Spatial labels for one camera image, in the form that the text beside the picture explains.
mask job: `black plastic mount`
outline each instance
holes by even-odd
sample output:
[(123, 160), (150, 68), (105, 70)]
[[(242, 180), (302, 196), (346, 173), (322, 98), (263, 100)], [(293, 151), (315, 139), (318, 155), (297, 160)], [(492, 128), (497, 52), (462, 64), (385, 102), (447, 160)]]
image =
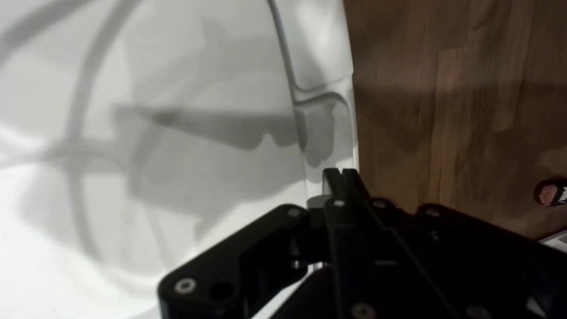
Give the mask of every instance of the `black plastic mount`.
[(166, 275), (164, 319), (247, 319), (307, 275), (274, 319), (564, 319), (567, 256), (442, 206), (407, 215), (355, 171), (323, 171), (307, 210), (279, 206)]

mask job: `screw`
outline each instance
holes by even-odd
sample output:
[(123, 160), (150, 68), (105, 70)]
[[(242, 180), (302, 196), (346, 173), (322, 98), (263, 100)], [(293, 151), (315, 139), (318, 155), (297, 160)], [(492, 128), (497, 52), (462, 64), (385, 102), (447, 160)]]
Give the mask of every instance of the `screw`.
[(196, 289), (196, 282), (192, 279), (182, 279), (175, 284), (176, 295), (190, 295)]
[(435, 212), (435, 210), (426, 210), (424, 215), (426, 215), (426, 217), (433, 217), (433, 219), (440, 217), (440, 213)]
[(440, 236), (439, 236), (437, 231), (431, 231), (431, 233), (430, 233), (430, 238), (431, 238), (433, 242), (439, 242), (439, 240), (440, 240)]
[(373, 201), (371, 206), (377, 210), (384, 210), (387, 204), (384, 201)]
[(467, 305), (463, 313), (470, 319), (492, 319), (492, 314), (481, 305)]
[(299, 210), (290, 210), (290, 212), (286, 213), (286, 217), (290, 217), (290, 219), (297, 219), (299, 215), (300, 215)]
[(345, 203), (343, 203), (343, 201), (334, 201), (334, 206), (336, 206), (336, 208), (343, 208)]
[(353, 319), (375, 319), (375, 311), (368, 304), (355, 304), (350, 314)]

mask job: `black bracket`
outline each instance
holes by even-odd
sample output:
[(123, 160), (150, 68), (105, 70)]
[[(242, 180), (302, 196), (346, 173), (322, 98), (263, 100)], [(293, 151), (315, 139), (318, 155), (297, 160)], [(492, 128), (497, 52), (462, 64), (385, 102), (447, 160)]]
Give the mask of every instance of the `black bracket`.
[(355, 171), (323, 181), (307, 210), (279, 206), (166, 275), (160, 316), (247, 319), (307, 275), (274, 319), (567, 318), (567, 256), (442, 206), (407, 215)]

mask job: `wooden surface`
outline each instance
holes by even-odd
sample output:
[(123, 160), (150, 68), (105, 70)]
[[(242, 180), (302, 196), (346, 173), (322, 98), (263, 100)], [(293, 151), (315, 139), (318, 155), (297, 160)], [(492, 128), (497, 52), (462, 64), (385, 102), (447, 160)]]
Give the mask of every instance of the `wooden surface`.
[(532, 187), (567, 176), (564, 0), (345, 0), (361, 174), (407, 212), (440, 203), (538, 238)]

